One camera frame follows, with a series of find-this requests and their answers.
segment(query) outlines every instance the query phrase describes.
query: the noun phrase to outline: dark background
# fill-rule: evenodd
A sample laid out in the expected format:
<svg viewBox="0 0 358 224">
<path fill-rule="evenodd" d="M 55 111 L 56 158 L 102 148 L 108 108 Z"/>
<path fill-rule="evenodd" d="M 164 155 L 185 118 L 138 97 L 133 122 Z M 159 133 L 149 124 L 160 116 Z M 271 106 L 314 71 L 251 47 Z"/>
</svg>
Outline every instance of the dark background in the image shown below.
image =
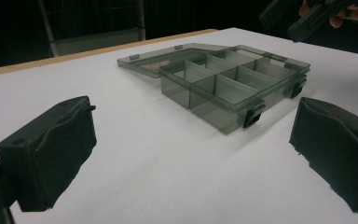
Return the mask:
<svg viewBox="0 0 358 224">
<path fill-rule="evenodd" d="M 146 39 L 231 27 L 288 38 L 286 30 L 299 18 L 297 12 L 302 0 L 292 4 L 289 12 L 266 31 L 258 16 L 270 2 L 144 0 Z M 133 27 L 137 15 L 135 3 L 134 0 L 45 0 L 57 39 Z M 305 42 L 358 53 L 358 24 L 346 21 L 339 29 L 326 24 Z M 48 36 L 37 1 L 0 0 L 0 66 L 48 57 L 51 57 Z"/>
</svg>

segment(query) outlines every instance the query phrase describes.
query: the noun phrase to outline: table edge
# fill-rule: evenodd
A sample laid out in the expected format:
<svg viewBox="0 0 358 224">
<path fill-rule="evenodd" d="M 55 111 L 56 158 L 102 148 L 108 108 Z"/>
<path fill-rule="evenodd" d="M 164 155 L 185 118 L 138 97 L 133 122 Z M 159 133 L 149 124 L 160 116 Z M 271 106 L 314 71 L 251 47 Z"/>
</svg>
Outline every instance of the table edge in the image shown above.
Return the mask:
<svg viewBox="0 0 358 224">
<path fill-rule="evenodd" d="M 118 45 L 118 46 L 113 46 L 113 47 L 104 48 L 104 49 L 94 49 L 94 50 L 75 53 L 75 54 L 63 55 L 63 56 L 56 57 L 56 58 L 48 58 L 48 59 L 32 61 L 32 62 L 28 62 L 28 63 L 12 64 L 12 65 L 0 67 L 0 74 L 14 72 L 14 71 L 20 71 L 20 70 L 24 70 L 24 69 L 28 69 L 28 68 L 40 67 L 40 66 L 44 66 L 44 65 L 53 64 L 53 63 L 62 63 L 62 62 L 70 61 L 70 60 L 89 57 L 89 56 L 93 56 L 93 55 L 97 55 L 97 54 L 120 50 L 120 49 L 129 49 L 129 48 L 138 47 L 138 46 L 142 46 L 142 45 L 154 44 L 154 43 L 158 43 L 158 42 L 179 39 L 179 38 L 189 37 L 189 36 L 193 36 L 193 35 L 203 35 L 203 34 L 208 34 L 208 33 L 216 32 L 216 31 L 218 31 L 218 30 L 206 29 L 206 30 L 200 30 L 200 31 L 184 33 L 184 34 L 179 34 L 179 35 L 169 35 L 169 36 L 164 36 L 164 37 L 160 37 L 160 38 L 149 39 L 149 40 L 134 42 L 134 43 L 130 43 L 130 44 Z"/>
</svg>

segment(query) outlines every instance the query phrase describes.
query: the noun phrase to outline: white surface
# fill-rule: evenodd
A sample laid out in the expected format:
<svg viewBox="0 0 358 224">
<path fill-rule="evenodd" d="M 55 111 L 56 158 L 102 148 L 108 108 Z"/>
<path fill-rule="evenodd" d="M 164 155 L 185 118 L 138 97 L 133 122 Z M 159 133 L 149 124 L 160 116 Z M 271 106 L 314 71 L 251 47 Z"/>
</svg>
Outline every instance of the white surface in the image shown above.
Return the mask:
<svg viewBox="0 0 358 224">
<path fill-rule="evenodd" d="M 117 59 L 178 44 L 246 45 L 310 63 L 294 100 L 231 135 Z M 358 223 L 358 215 L 288 143 L 301 96 L 358 115 L 358 55 L 228 29 L 0 75 L 0 141 L 60 101 L 88 95 L 98 143 L 44 213 L 17 223 Z"/>
</svg>

